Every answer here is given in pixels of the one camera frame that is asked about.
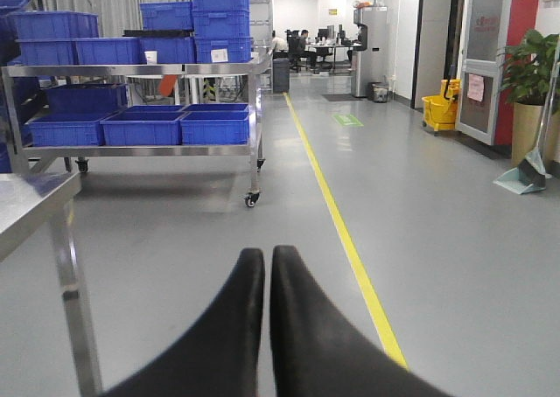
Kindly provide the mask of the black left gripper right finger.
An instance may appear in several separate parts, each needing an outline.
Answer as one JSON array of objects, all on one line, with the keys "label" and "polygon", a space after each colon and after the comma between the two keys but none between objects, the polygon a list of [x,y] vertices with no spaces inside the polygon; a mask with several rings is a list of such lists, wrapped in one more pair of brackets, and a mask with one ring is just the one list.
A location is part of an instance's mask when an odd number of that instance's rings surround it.
[{"label": "black left gripper right finger", "polygon": [[353,326],[293,246],[273,250],[269,313],[279,396],[442,395]]}]

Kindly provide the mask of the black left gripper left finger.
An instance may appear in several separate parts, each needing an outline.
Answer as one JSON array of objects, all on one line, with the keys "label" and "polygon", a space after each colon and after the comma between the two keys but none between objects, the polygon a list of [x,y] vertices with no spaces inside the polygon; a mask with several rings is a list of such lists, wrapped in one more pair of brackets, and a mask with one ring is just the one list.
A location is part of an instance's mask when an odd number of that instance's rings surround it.
[{"label": "black left gripper left finger", "polygon": [[262,332],[263,251],[244,248],[196,322],[106,396],[256,396]]}]

